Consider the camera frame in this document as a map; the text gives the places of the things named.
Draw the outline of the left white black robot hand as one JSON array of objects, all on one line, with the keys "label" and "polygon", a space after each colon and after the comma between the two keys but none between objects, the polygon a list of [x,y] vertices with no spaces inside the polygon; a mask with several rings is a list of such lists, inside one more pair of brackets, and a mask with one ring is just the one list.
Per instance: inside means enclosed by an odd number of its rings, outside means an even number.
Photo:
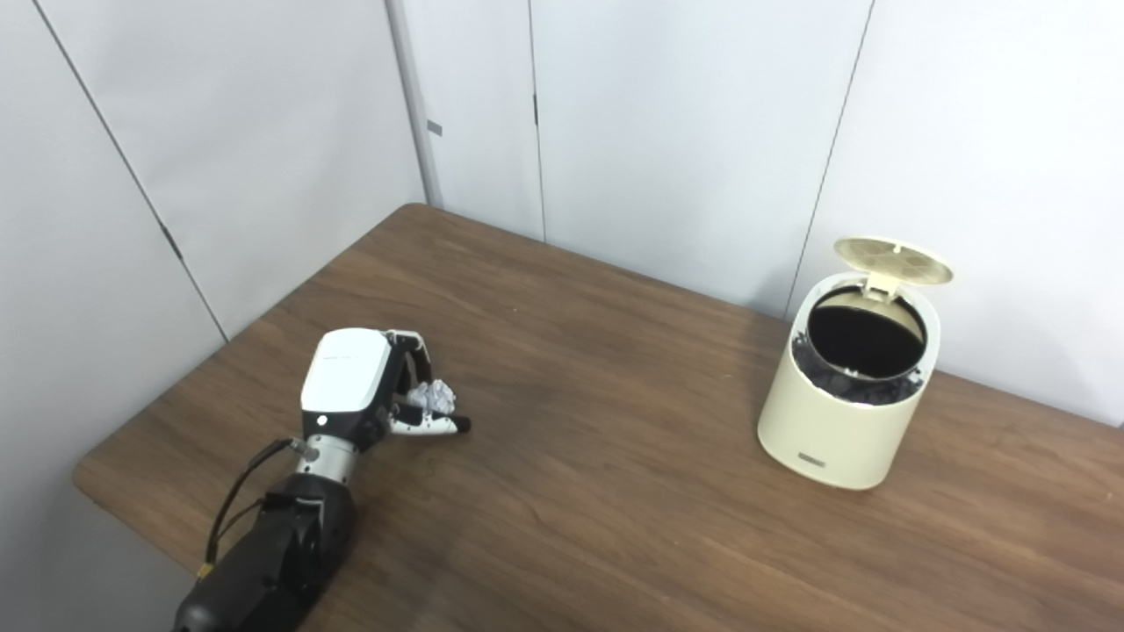
[{"label": "left white black robot hand", "polygon": [[312,353],[299,397],[302,433],[345,441],[360,453],[390,435],[466,435],[472,421],[433,377],[413,331],[334,329]]}]

